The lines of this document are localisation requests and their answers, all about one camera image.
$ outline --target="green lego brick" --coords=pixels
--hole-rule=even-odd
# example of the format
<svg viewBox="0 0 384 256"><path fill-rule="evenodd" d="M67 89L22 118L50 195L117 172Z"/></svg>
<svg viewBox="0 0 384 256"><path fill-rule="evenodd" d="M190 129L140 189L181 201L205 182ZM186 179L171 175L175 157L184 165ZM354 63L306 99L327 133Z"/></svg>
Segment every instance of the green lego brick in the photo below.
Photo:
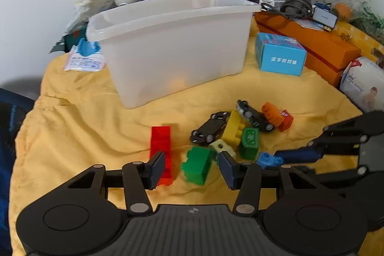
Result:
<svg viewBox="0 0 384 256"><path fill-rule="evenodd" d="M254 160L259 151L259 130L258 128L245 128L241 135L239 152L242 158Z"/></svg>
<svg viewBox="0 0 384 256"><path fill-rule="evenodd" d="M187 152L188 160L181 164L181 170L189 182L204 185L214 154L210 149L192 147Z"/></svg>

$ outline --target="clear plastic storage box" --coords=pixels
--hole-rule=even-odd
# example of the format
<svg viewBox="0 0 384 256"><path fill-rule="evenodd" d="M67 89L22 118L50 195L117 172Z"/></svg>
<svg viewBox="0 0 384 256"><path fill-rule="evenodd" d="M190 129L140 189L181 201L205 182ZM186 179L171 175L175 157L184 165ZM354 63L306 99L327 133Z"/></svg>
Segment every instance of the clear plastic storage box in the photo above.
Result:
<svg viewBox="0 0 384 256"><path fill-rule="evenodd" d="M223 76L244 66L252 13L247 0L144 0L93 16L99 42L127 108Z"/></svg>

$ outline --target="black cable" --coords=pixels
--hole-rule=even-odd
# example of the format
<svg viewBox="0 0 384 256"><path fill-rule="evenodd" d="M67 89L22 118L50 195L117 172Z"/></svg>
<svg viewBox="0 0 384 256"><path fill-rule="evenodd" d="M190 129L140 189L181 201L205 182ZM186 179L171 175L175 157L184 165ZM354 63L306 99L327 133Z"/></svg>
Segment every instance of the black cable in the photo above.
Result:
<svg viewBox="0 0 384 256"><path fill-rule="evenodd" d="M286 0L280 7L280 10L266 2L262 2L260 5L262 9L279 14L287 19L306 19L312 16L312 4L310 0Z"/></svg>

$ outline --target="yellow cloth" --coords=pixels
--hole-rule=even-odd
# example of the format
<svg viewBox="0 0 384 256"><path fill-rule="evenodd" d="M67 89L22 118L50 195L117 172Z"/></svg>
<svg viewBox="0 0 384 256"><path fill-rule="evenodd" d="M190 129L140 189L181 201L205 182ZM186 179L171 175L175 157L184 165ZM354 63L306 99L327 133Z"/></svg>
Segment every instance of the yellow cloth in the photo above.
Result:
<svg viewBox="0 0 384 256"><path fill-rule="evenodd" d="M9 219L14 256L24 255L15 222L20 211L64 181L97 163L107 170L120 169L135 160L147 161L150 128L171 125L172 166L175 181L148 192L155 208L159 203L227 203L237 196L224 183L213 165L204 186L187 183L180 164L191 148L189 136L211 113L232 110L238 99L256 109L269 101L287 109L294 117L292 127L281 133L261 134L261 150L298 148L320 135L322 128L360 114L360 111L315 72L304 69L301 77L262 72L255 66L254 38L250 38L244 70L145 106L125 109L109 72L62 71L67 56L54 59L45 72L41 96L27 115L16 139ZM318 172L356 166L356 158L327 156L316 163ZM124 208L121 189L110 190L109 200ZM263 190L261 208L275 201L274 190ZM383 243L369 234L368 248L361 255L380 255Z"/></svg>

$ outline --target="diaper package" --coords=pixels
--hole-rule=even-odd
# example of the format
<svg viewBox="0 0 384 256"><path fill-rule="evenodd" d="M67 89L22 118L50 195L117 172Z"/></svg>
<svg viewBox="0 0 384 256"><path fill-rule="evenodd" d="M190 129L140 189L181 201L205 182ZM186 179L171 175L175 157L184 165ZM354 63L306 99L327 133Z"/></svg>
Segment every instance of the diaper package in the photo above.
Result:
<svg viewBox="0 0 384 256"><path fill-rule="evenodd" d="M384 70L368 58L357 58L348 65L340 90L363 112L384 110Z"/></svg>

